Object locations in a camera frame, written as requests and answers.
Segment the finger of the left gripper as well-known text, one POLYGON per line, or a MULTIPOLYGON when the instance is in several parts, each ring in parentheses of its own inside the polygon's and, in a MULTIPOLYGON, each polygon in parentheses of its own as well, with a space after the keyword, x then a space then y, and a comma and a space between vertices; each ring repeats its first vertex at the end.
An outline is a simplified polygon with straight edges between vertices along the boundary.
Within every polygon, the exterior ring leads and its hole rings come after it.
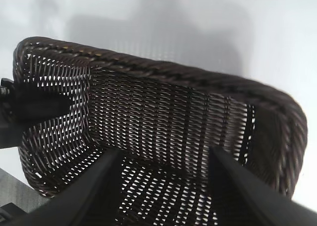
POLYGON ((13 91, 13 122, 39 123, 69 113, 72 98, 59 91, 38 87, 15 87, 13 91))
POLYGON ((0 148, 18 147, 22 143, 23 133, 30 127, 29 123, 1 123, 0 148))

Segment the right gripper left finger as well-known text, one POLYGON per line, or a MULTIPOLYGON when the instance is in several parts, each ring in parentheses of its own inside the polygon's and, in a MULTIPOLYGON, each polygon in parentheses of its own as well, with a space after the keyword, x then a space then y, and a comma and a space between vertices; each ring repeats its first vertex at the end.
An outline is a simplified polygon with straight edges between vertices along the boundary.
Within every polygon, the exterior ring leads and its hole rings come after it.
POLYGON ((119 201, 122 154, 119 150, 104 153, 71 186, 26 215, 23 226, 78 226, 92 213, 102 219, 114 219, 119 201))

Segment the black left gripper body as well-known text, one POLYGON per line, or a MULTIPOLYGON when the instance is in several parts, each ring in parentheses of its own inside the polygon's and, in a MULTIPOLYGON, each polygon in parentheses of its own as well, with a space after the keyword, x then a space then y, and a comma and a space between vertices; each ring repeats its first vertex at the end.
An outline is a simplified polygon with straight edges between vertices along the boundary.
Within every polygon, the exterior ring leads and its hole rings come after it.
POLYGON ((12 101, 15 97, 14 81, 2 78, 0 81, 0 122, 12 122, 12 101))

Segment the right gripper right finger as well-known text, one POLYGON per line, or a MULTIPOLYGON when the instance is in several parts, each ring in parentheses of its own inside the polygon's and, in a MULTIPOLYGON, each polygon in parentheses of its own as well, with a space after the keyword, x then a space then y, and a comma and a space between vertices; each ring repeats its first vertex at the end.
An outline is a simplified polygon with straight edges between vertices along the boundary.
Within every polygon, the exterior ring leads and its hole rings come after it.
POLYGON ((279 194, 221 148, 210 148, 210 194, 220 226, 315 226, 317 214, 279 194))

